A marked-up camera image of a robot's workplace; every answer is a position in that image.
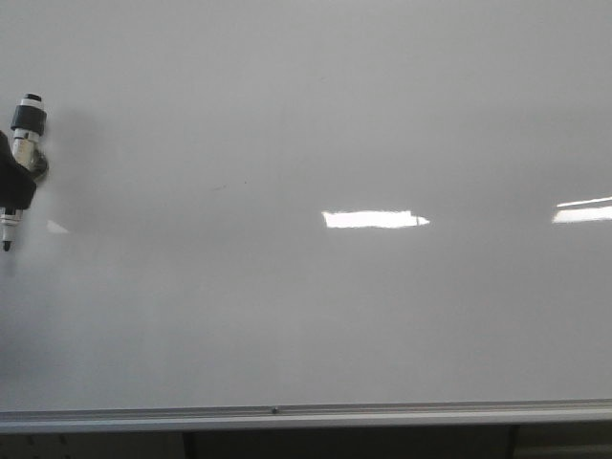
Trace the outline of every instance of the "white glossy surface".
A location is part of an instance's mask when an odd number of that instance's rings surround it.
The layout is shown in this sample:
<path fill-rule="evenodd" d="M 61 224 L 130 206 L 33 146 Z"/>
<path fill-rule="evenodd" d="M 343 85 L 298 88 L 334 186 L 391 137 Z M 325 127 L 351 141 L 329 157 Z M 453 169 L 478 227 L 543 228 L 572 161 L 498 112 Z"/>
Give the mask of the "white glossy surface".
<path fill-rule="evenodd" d="M 0 411 L 612 398 L 608 1 L 0 2 L 51 172 Z M 431 224 L 328 229 L 323 211 Z"/>

